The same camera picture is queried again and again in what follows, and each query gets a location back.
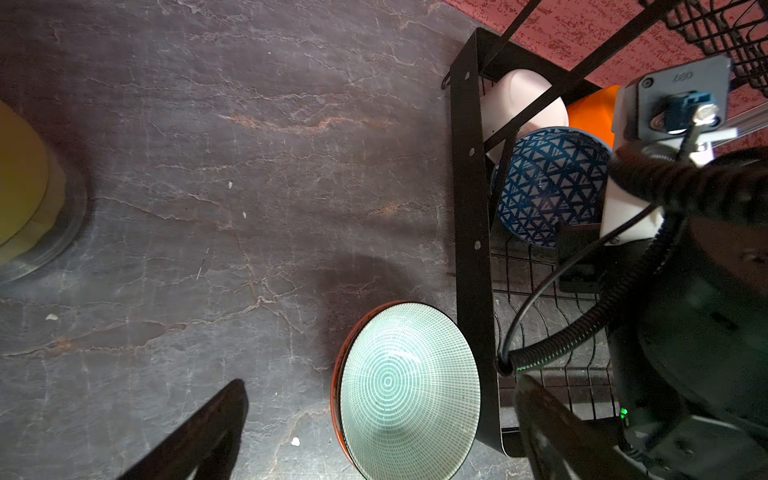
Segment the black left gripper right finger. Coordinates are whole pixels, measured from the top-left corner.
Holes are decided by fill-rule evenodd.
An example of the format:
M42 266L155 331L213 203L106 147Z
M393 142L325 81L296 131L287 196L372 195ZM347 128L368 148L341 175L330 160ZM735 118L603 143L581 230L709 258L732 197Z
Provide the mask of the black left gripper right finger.
M514 405L522 445L536 479L646 477L534 378L517 378Z

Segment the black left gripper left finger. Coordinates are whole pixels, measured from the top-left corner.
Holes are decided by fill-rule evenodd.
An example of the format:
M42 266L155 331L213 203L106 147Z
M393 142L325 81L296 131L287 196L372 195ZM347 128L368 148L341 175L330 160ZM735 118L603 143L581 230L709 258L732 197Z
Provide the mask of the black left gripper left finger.
M134 464L123 479L228 479L235 467L249 400L234 379Z

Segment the blue triangle pattern bowl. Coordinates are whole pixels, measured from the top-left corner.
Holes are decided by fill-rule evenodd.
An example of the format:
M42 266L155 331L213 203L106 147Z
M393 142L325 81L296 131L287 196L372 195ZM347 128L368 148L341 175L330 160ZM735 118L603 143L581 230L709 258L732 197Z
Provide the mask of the blue triangle pattern bowl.
M556 246L557 227L601 221L613 150L571 127L548 127L516 140L497 218L518 239Z

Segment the orange plastic bowl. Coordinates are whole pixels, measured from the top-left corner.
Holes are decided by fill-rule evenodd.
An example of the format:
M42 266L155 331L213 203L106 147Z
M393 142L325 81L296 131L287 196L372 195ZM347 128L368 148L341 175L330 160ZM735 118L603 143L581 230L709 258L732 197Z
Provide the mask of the orange plastic bowl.
M583 130L613 147L614 109L621 87L614 85L595 92L567 107L569 125Z

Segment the white ceramic bowl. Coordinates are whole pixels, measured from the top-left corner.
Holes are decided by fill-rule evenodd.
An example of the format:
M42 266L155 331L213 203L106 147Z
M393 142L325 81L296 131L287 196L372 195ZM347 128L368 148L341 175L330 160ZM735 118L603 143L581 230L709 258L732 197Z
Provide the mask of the white ceramic bowl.
M548 80L532 70L517 69L507 73L480 99L484 140L497 133L550 87ZM518 137L543 128L568 126L565 103L558 97L524 123Z

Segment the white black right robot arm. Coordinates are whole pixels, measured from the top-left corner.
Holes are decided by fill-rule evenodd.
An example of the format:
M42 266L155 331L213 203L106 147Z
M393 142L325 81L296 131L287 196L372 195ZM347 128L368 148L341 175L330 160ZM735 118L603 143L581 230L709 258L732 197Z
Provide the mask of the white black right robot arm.
M767 475L767 151L695 165L633 142L612 180L661 208L643 254L555 334L502 343L518 436L538 479L763 479ZM607 337L618 416L578 418L531 371Z

